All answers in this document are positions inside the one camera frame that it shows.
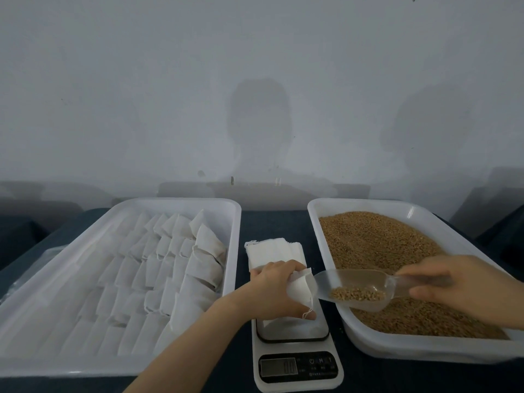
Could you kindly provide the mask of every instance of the white plastic tray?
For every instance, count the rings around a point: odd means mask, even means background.
[[[334,269],[335,264],[318,218],[349,211],[369,211],[389,216],[421,231],[449,254],[475,255],[501,269],[428,210],[413,204],[387,200],[317,198],[308,204],[308,211],[326,269]],[[496,363],[524,357],[524,331],[505,329],[511,341],[386,334],[361,323],[350,309],[339,305],[337,309],[350,340],[370,356],[458,363]]]
[[[79,260],[93,251],[130,213],[180,213],[193,218],[204,209],[209,228],[228,247],[222,295],[235,289],[239,249],[240,206],[221,198],[135,198],[116,205],[90,226],[49,264],[0,306],[0,377],[137,375],[154,355],[54,356],[13,358],[6,347],[34,310],[46,306],[46,294],[57,291],[79,269]]]

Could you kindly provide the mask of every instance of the scoop handle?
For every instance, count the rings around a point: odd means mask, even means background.
[[[392,276],[395,279],[394,297],[409,297],[409,290],[420,285],[433,285],[435,287],[449,287],[453,285],[451,276]]]

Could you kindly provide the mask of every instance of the person's left hand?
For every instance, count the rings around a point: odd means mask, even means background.
[[[270,262],[262,270],[251,270],[251,281],[233,291],[230,299],[239,306],[246,320],[253,318],[273,320],[279,317],[302,318],[309,308],[288,297],[285,289],[292,272],[304,269],[305,266],[296,260]],[[311,311],[306,318],[314,320],[317,315]]]

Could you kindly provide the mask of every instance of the clear plastic bag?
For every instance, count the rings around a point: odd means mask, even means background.
[[[39,272],[45,265],[53,260],[56,255],[58,255],[67,245],[62,245],[61,247],[49,248],[43,252],[43,254],[38,258],[35,263],[33,263],[29,269],[27,269],[14,283],[11,284],[9,290],[6,294],[0,299],[0,304],[13,295],[22,285],[27,283],[31,277],[33,277],[37,272]]]

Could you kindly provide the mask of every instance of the tray filled with white bags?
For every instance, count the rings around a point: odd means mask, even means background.
[[[116,205],[0,305],[0,376],[137,375],[235,289],[240,206]]]

